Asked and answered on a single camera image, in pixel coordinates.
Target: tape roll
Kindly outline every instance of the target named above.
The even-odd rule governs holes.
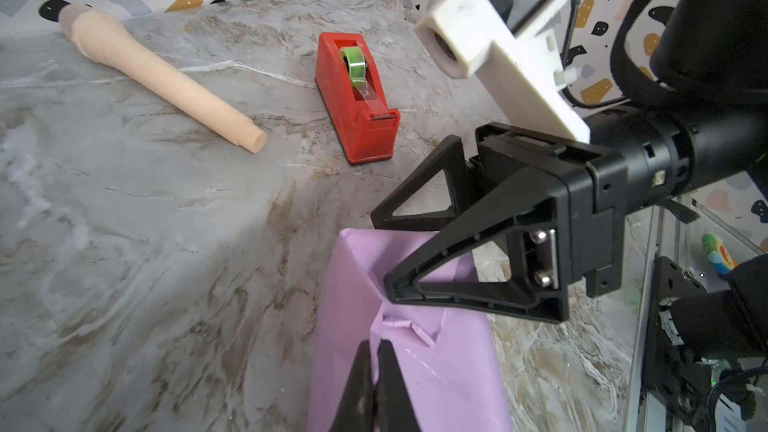
[[[366,57],[362,54],[362,50],[359,47],[342,47],[339,53],[346,62],[352,85],[357,89],[365,87],[367,85]]]

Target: purple wrapped package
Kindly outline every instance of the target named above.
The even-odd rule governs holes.
[[[370,340],[374,380],[379,342],[392,342],[422,432],[512,430],[504,383],[485,314],[395,305],[383,278],[432,236],[427,232],[341,231],[320,304],[307,430],[328,432],[360,342]],[[472,256],[428,280],[477,280]]]

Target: marble tabletop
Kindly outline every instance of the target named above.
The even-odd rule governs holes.
[[[0,430],[302,430],[315,312],[343,228],[447,134],[503,115],[430,61],[398,0],[243,0],[126,23],[267,131],[253,155],[63,34],[0,43]],[[402,121],[349,166],[318,35],[363,34]],[[446,194],[430,186],[423,203]],[[517,430],[618,430],[649,215],[624,286],[560,325],[490,317]],[[475,254],[484,278],[503,255]]]

